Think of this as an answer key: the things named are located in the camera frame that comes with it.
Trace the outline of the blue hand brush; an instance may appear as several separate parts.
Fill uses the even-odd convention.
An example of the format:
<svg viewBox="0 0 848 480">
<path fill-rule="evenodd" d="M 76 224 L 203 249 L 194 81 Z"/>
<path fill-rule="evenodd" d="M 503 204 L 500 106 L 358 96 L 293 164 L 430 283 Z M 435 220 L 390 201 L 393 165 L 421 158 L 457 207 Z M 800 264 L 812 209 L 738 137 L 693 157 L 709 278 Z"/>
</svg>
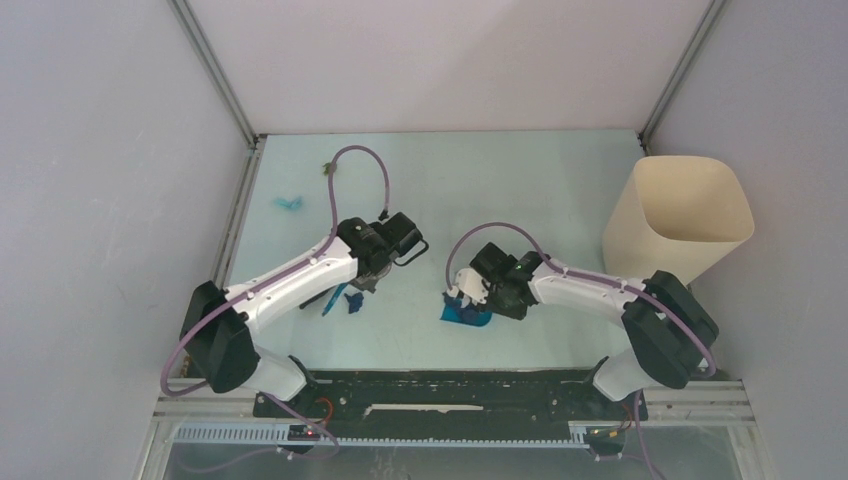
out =
<svg viewBox="0 0 848 480">
<path fill-rule="evenodd" d="M 333 309 L 334 305 L 337 303 L 338 299 L 344 293 L 347 286 L 348 286 L 347 283 L 341 283 L 335 288 L 335 290 L 331 294 L 329 300 L 327 301 L 326 305 L 324 306 L 324 308 L 321 312 L 322 317 L 324 317 L 324 316 L 326 316 L 330 313 L 330 311 Z"/>
</svg>

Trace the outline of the blue dustpan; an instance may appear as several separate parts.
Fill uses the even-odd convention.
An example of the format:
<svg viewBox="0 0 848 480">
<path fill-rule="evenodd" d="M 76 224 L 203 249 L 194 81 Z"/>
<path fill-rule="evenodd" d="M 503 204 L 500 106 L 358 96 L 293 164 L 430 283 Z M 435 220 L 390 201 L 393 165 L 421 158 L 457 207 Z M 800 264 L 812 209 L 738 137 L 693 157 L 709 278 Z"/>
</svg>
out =
<svg viewBox="0 0 848 480">
<path fill-rule="evenodd" d="M 442 321 L 472 326 L 483 327 L 490 323 L 493 314 L 488 311 L 480 311 L 473 304 L 463 305 L 460 298 L 443 295 L 444 307 L 440 316 Z"/>
</svg>

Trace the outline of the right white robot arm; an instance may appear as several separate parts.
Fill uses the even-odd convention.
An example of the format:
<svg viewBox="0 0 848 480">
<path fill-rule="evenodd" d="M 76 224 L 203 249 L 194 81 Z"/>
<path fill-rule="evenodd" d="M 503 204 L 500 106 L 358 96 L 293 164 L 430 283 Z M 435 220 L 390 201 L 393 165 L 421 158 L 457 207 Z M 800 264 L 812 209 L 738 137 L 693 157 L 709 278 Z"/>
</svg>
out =
<svg viewBox="0 0 848 480">
<path fill-rule="evenodd" d="M 719 327 L 686 286 L 658 270 L 647 279 L 574 269 L 531 250 L 517 258 L 487 243 L 454 277 L 450 295 L 468 320 L 473 312 L 514 320 L 535 305 L 596 314 L 622 329 L 628 346 L 599 361 L 581 392 L 585 411 L 606 418 L 630 394 L 653 386 L 682 389 L 712 371 Z"/>
</svg>

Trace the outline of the blue paper scrap near left arm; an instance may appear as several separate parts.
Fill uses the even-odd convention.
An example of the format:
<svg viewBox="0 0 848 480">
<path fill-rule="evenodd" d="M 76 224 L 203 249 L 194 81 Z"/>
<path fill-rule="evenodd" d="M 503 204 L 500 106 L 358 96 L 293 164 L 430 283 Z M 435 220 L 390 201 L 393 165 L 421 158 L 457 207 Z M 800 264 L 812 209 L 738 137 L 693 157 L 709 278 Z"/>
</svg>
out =
<svg viewBox="0 0 848 480">
<path fill-rule="evenodd" d="M 364 303 L 364 295 L 361 292 L 353 294 L 344 294 L 347 302 L 347 311 L 349 314 L 357 313 L 361 310 Z"/>
</svg>

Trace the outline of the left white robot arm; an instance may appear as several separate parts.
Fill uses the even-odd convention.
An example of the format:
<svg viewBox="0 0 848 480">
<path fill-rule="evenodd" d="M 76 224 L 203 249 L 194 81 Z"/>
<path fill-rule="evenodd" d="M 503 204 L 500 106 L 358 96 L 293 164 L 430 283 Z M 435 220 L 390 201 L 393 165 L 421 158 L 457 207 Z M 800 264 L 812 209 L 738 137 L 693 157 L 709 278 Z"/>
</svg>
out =
<svg viewBox="0 0 848 480">
<path fill-rule="evenodd" d="M 403 213 L 367 223 L 342 221 L 334 235 L 290 262 L 247 282 L 220 288 L 212 281 L 192 293 L 180 332 L 185 351 L 217 394 L 249 388 L 277 398 L 292 416 L 316 403 L 308 370 L 293 356 L 257 345 L 259 334 L 283 314 L 347 284 L 373 292 L 393 267 L 403 267 L 429 248 Z"/>
</svg>

